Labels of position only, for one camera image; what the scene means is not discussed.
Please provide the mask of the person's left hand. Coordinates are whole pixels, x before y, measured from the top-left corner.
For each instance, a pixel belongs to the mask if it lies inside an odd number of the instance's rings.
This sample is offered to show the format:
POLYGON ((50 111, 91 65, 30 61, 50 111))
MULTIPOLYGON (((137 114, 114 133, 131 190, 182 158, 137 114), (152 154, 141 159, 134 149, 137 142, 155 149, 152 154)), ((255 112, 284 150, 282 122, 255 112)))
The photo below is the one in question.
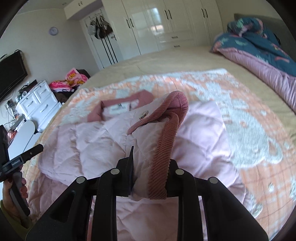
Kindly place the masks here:
POLYGON ((3 183, 3 199, 1 210, 7 220, 14 220, 19 223, 25 223, 27 217, 24 215, 19 199, 25 200, 28 198, 28 189, 26 187, 26 180, 22 177, 21 168, 15 172, 18 184, 14 182, 12 173, 7 176, 3 183))

